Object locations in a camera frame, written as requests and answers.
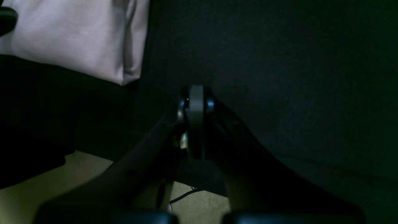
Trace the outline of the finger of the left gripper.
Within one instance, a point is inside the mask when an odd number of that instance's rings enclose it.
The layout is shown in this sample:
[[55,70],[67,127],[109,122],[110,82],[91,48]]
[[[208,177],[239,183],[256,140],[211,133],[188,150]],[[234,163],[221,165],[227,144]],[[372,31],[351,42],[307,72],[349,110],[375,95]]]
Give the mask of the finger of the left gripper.
[[0,7],[0,36],[10,33],[16,27],[17,12],[10,7]]

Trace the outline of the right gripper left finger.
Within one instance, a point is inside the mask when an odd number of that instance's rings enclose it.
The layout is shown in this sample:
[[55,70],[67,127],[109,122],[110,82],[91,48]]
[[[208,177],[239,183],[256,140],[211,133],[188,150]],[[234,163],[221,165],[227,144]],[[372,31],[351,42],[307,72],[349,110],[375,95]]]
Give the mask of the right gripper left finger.
[[197,102],[197,87],[178,101],[122,159],[88,183],[44,203],[36,224],[177,224],[167,211],[183,156],[180,139]]

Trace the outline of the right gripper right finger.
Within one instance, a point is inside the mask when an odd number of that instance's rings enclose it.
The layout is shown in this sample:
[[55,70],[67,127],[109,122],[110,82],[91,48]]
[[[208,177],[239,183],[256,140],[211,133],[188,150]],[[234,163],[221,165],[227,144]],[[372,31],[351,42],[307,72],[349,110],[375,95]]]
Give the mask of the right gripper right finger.
[[362,211],[275,158],[210,88],[196,86],[196,157],[224,175],[223,224],[363,224]]

